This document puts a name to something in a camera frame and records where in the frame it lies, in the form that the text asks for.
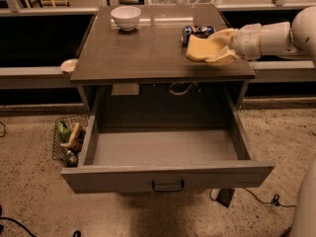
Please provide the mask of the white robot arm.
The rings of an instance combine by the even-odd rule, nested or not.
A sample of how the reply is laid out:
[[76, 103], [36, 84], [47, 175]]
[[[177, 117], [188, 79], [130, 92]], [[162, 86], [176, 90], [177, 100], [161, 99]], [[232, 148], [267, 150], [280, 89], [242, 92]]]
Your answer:
[[[222, 47], [208, 47], [204, 61], [211, 65], [230, 63], [237, 58], [255, 60], [264, 55], [306, 54], [316, 63], [316, 7], [298, 13], [292, 23], [259, 23], [228, 29], [211, 35]], [[300, 185], [291, 230], [286, 237], [316, 237], [316, 161], [306, 171]]]

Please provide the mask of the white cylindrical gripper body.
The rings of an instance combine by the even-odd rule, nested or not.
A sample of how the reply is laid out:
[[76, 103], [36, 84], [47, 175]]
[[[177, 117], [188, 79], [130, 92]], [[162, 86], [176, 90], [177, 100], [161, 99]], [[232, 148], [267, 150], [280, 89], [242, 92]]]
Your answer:
[[256, 60], [261, 57], [260, 40], [262, 25], [246, 25], [233, 34], [232, 47], [245, 60]]

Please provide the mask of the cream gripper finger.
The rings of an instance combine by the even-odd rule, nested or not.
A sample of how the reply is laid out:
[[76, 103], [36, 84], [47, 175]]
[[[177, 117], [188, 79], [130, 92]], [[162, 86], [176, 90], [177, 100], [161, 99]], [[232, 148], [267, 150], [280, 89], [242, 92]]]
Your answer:
[[226, 45], [217, 54], [208, 56], [204, 61], [211, 66], [222, 66], [234, 63], [239, 58], [240, 55], [236, 50]]
[[237, 33], [236, 29], [225, 29], [218, 32], [215, 32], [210, 36], [212, 40], [221, 40], [223, 42], [232, 42], [235, 34]]

